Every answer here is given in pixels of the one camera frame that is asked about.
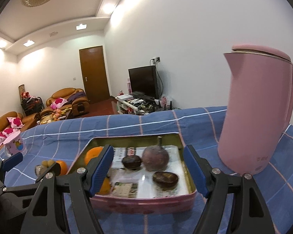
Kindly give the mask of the orange fruit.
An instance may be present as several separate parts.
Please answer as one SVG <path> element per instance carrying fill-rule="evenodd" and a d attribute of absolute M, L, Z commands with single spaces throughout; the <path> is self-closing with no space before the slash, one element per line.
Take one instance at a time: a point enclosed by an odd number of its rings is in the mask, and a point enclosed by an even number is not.
<path fill-rule="evenodd" d="M 102 150 L 103 147 L 101 146 L 93 147 L 90 150 L 88 150 L 84 157 L 85 165 L 88 165 L 91 159 L 98 157 Z"/>
<path fill-rule="evenodd" d="M 68 166 L 66 162 L 62 160 L 57 160 L 56 162 L 60 165 L 60 168 L 61 168 L 60 175 L 66 175 L 68 171 Z"/>

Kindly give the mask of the large purple mangosteen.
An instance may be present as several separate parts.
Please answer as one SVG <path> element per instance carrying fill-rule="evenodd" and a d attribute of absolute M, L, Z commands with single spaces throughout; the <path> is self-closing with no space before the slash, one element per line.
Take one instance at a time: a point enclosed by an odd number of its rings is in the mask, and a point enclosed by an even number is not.
<path fill-rule="evenodd" d="M 169 154 L 162 146 L 162 137 L 157 137 L 157 144 L 145 148 L 142 153 L 142 163 L 149 172 L 163 171 L 167 168 Z"/>

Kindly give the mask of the right brown longan fruit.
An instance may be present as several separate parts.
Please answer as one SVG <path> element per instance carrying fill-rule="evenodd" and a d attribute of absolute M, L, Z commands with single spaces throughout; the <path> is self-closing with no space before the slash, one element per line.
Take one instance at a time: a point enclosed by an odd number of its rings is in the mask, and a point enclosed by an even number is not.
<path fill-rule="evenodd" d="M 55 163 L 54 160 L 48 160 L 47 162 L 47 166 L 50 167 L 51 165 L 53 165 Z"/>

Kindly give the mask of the brown longan fruit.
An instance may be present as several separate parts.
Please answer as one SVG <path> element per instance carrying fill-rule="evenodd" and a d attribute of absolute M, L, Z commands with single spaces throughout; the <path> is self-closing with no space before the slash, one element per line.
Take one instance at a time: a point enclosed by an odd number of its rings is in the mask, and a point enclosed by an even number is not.
<path fill-rule="evenodd" d="M 45 166 L 45 167 L 48 168 L 48 161 L 44 160 L 44 161 L 41 162 L 41 164 L 42 164 L 42 166 Z"/>
<path fill-rule="evenodd" d="M 54 160 L 48 160 L 47 162 L 47 166 L 50 167 L 51 165 L 53 165 L 55 163 Z"/>

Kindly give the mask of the left brown longan fruit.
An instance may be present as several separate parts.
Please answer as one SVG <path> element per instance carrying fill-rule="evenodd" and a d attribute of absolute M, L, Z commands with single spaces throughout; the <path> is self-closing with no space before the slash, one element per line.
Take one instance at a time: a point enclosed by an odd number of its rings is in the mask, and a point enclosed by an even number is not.
<path fill-rule="evenodd" d="M 45 167 L 48 168 L 48 161 L 44 160 L 44 161 L 41 162 L 41 164 L 42 164 L 42 166 L 45 166 Z"/>

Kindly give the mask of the pink cartoon cup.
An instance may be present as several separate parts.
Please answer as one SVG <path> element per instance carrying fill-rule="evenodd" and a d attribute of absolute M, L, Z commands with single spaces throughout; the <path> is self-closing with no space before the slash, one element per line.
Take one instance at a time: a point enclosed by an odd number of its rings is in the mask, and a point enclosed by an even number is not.
<path fill-rule="evenodd" d="M 11 157 L 17 153 L 22 153 L 23 156 L 27 154 L 27 148 L 24 145 L 20 131 L 11 133 L 4 141 L 3 146 L 4 153 L 7 157 Z"/>

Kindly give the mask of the brown leather sofa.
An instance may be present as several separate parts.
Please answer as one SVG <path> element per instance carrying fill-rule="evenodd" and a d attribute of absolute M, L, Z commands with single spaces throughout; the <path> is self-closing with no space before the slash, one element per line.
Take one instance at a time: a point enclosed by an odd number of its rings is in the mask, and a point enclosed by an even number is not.
<path fill-rule="evenodd" d="M 12 128 L 11 122 L 8 118 L 17 119 L 17 121 L 23 124 L 20 128 Z M 3 132 L 6 129 L 18 129 L 21 132 L 24 132 L 30 128 L 33 128 L 37 125 L 37 121 L 39 120 L 40 116 L 38 113 L 31 114 L 29 116 L 23 117 L 21 113 L 17 112 L 8 112 L 0 117 L 0 132 Z"/>

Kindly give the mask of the coffee table with snacks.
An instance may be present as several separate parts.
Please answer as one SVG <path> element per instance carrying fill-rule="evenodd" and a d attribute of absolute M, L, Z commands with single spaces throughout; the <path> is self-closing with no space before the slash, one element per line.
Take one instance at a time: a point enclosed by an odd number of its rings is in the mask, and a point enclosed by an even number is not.
<path fill-rule="evenodd" d="M 71 118 L 72 116 L 72 109 L 65 108 L 63 110 L 58 110 L 52 113 L 48 113 L 44 115 L 40 120 L 40 125 L 49 124 L 55 121 L 63 121 L 66 119 Z"/>

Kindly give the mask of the dark halved mangosteen shell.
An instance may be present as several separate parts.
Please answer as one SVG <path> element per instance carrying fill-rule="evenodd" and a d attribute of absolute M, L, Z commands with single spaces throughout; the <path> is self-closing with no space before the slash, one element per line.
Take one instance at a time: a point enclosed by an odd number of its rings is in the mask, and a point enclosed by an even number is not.
<path fill-rule="evenodd" d="M 153 174 L 152 180 L 159 187 L 168 189 L 177 185 L 179 177 L 177 174 L 171 172 L 157 171 Z"/>

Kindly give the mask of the black cluttered shelf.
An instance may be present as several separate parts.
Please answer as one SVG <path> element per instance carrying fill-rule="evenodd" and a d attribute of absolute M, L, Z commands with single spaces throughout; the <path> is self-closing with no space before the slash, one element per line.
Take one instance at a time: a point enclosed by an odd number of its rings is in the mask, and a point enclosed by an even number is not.
<path fill-rule="evenodd" d="M 21 94 L 21 107 L 26 116 L 40 113 L 45 108 L 41 97 L 31 96 L 29 92 Z"/>

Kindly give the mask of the pink metal tin tray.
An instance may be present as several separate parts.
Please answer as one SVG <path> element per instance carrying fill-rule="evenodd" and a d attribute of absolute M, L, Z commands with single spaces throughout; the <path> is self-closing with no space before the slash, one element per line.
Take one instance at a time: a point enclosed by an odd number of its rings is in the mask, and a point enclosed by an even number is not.
<path fill-rule="evenodd" d="M 78 168 L 85 165 L 84 157 L 88 150 L 97 146 L 111 145 L 114 149 L 117 147 L 125 148 L 137 148 L 148 147 L 150 145 L 157 144 L 157 135 L 135 135 L 135 136 L 118 136 L 118 137 L 95 137 L 87 142 L 78 157 L 73 161 L 69 167 L 68 173 L 73 173 Z M 179 154 L 182 163 L 183 160 L 183 144 L 181 142 L 180 135 L 178 133 L 161 134 L 162 146 L 173 145 L 179 149 Z M 192 178 L 186 168 L 186 174 L 188 175 L 189 182 L 193 189 L 192 193 L 187 195 L 180 195 L 175 197 L 157 198 L 157 199 L 125 199 L 110 197 L 107 195 L 96 194 L 90 199 L 93 208 L 101 209 L 111 212 L 119 213 L 134 213 L 134 214 L 166 214 L 183 212 L 190 210 L 195 202 L 197 196 L 196 188 L 193 184 Z"/>

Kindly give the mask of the small dark mangosteen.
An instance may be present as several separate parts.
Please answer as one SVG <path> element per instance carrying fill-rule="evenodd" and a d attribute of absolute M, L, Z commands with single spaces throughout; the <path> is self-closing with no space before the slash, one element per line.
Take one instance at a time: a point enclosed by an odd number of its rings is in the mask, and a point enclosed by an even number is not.
<path fill-rule="evenodd" d="M 141 163 L 142 163 L 142 160 L 137 155 L 125 156 L 122 159 L 123 166 L 129 170 L 139 169 L 141 166 Z"/>

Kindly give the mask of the newspaper tray lining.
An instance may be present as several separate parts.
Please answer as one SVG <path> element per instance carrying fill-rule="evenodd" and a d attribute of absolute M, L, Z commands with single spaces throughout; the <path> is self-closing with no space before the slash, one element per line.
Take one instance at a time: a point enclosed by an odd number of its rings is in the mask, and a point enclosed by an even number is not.
<path fill-rule="evenodd" d="M 147 171 L 143 164 L 137 170 L 128 170 L 124 167 L 122 159 L 127 154 L 141 157 L 144 147 L 117 147 L 114 149 L 114 159 L 107 174 L 111 184 L 109 196 L 125 199 L 157 199 L 192 193 L 193 189 L 186 174 L 185 165 L 181 161 L 178 147 L 165 145 L 163 148 L 169 154 L 165 171 L 178 176 L 178 182 L 173 188 L 164 189 L 154 183 L 154 171 Z"/>

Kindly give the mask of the white tv stand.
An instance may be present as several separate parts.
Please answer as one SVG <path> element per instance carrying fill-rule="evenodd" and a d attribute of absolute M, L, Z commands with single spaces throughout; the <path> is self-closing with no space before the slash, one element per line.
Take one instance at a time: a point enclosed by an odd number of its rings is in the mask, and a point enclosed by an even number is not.
<path fill-rule="evenodd" d="M 167 97 L 154 99 L 145 95 L 122 94 L 115 97 L 116 109 L 119 114 L 132 114 L 144 116 L 153 112 L 177 109 L 172 100 Z"/>

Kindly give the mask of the brown wooden door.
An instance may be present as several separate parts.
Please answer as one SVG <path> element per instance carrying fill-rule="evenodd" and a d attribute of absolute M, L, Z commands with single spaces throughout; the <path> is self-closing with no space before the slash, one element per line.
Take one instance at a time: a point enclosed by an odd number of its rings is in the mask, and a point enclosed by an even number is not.
<path fill-rule="evenodd" d="M 91 104 L 110 98 L 103 46 L 79 50 L 81 73 Z"/>

